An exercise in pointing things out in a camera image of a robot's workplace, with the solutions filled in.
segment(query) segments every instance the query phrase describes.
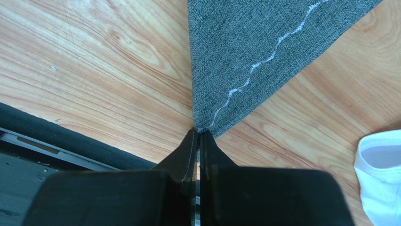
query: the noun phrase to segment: black rubber edge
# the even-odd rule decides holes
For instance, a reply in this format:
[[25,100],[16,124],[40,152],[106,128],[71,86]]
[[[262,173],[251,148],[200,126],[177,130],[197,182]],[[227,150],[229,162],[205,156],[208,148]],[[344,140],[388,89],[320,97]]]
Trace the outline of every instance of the black rubber edge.
[[0,103],[0,127],[121,170],[149,170],[156,164],[80,133]]

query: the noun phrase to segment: wavy white line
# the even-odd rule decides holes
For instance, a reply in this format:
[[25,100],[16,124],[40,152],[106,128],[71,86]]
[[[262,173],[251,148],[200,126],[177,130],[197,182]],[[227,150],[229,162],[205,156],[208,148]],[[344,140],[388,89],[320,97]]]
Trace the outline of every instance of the wavy white line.
[[306,13],[306,15],[305,15],[305,17],[304,17],[304,20],[299,24],[299,26],[298,26],[295,30],[293,30],[292,32],[288,32],[288,33],[286,33],[285,35],[283,35],[283,36],[281,36],[281,37],[279,37],[279,38],[277,39],[277,44],[276,44],[276,46],[275,46],[275,48],[274,48],[273,53],[270,55],[270,57],[267,58],[266,60],[260,61],[260,62],[258,62],[258,63],[256,63],[256,64],[252,65],[252,67],[251,67],[251,69],[250,69],[250,71],[249,71],[249,77],[247,78],[247,80],[245,81],[245,83],[244,83],[242,86],[237,87],[237,88],[234,88],[234,89],[232,89],[232,90],[230,90],[230,91],[228,92],[227,101],[225,102],[224,105],[222,105],[222,106],[215,112],[215,115],[214,115],[214,117],[213,117],[213,121],[212,121],[212,123],[208,126],[208,128],[212,127],[212,126],[215,124],[217,115],[219,114],[219,112],[221,111],[221,109],[227,107],[227,105],[228,105],[228,103],[230,102],[231,97],[233,96],[233,94],[236,93],[236,92],[241,92],[242,89],[243,89],[244,87],[246,87],[247,85],[249,85],[250,79],[251,79],[251,75],[252,75],[253,71],[254,71],[257,67],[259,67],[261,64],[264,64],[264,63],[267,63],[267,62],[273,60],[273,59],[276,57],[276,52],[277,52],[277,49],[278,49],[278,47],[280,46],[280,44],[281,44],[287,37],[289,37],[289,36],[291,36],[291,35],[293,35],[293,34],[299,32],[299,31],[301,31],[301,30],[303,29],[304,25],[305,25],[305,22],[306,22],[308,16],[311,14],[311,12],[312,12],[315,8],[317,8],[321,3],[323,3],[323,2],[328,2],[328,1],[330,1],[330,0],[321,0],[321,1],[319,1],[319,2],[316,2],[315,4],[310,5],[310,6],[309,6],[309,9],[308,9],[308,11],[307,11],[307,13]]

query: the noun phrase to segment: wood grain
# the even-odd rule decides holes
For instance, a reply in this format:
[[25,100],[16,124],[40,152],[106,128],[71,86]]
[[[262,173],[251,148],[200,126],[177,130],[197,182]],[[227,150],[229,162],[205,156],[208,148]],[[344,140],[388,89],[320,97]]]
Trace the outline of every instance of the wood grain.
[[[358,225],[367,134],[401,127],[401,3],[385,0],[217,139],[241,165],[326,170]],[[192,127],[186,1],[0,2],[0,102],[159,162]]]

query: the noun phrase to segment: gray fabric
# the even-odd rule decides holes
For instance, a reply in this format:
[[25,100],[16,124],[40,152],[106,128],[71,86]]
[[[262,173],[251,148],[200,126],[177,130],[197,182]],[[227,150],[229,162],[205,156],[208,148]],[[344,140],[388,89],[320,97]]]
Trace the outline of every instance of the gray fabric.
[[197,131],[226,132],[380,1],[189,0]]

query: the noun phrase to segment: white fabric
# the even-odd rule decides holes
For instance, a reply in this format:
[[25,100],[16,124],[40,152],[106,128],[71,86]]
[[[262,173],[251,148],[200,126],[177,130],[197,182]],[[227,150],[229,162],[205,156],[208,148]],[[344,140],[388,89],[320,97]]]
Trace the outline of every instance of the white fabric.
[[354,168],[362,206],[372,223],[401,226],[401,130],[362,138]]

